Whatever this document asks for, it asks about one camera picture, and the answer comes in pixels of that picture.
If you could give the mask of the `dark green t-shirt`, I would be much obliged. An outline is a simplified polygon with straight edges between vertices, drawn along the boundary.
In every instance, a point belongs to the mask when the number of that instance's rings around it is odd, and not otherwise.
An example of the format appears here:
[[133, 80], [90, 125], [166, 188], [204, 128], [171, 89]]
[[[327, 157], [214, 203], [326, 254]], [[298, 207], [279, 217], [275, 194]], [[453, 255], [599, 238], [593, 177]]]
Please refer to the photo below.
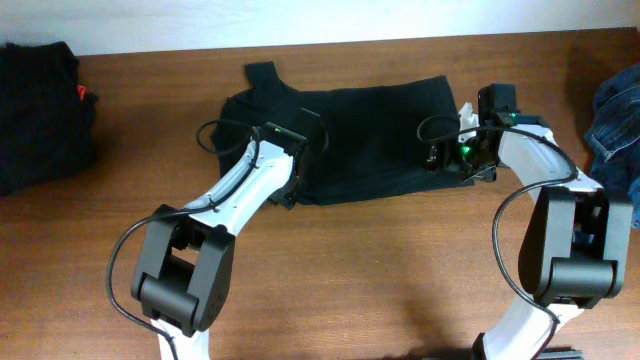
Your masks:
[[299, 91], [285, 84], [271, 62], [248, 64], [249, 89], [229, 97], [222, 123], [210, 139], [223, 152], [228, 172], [245, 152], [250, 126], [272, 122], [292, 130], [318, 119], [328, 135], [326, 151], [311, 165], [298, 199], [304, 205], [405, 195], [464, 186], [459, 175], [428, 171], [417, 132], [439, 136], [438, 115], [457, 109], [443, 75], [402, 85]]

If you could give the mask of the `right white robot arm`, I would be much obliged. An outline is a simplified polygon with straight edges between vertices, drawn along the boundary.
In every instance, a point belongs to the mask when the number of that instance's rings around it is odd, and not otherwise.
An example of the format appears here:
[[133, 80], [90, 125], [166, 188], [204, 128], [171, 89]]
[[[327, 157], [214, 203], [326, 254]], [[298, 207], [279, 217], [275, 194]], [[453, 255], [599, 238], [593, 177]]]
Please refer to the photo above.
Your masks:
[[[429, 170], [491, 181], [504, 166], [522, 184], [499, 205], [491, 231], [496, 263], [516, 296], [498, 323], [478, 335], [471, 358], [581, 358], [576, 350], [547, 347], [569, 320], [621, 291], [631, 200], [585, 175], [539, 116], [464, 108], [457, 115], [426, 118], [417, 138]], [[512, 278], [500, 250], [499, 227], [508, 205], [523, 195], [531, 197], [534, 209], [518, 255], [518, 276]]]

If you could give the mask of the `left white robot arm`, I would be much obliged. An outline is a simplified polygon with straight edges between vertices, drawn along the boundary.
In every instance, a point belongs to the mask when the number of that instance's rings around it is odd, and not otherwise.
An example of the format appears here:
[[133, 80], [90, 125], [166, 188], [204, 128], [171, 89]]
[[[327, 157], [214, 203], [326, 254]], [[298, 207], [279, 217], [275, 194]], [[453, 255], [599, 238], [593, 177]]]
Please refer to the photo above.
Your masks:
[[252, 130], [244, 154], [205, 194], [182, 209], [162, 205], [145, 219], [131, 295], [159, 337], [162, 358], [208, 358], [237, 235], [268, 200], [292, 208], [307, 168], [327, 145], [319, 125], [289, 130], [267, 122]]

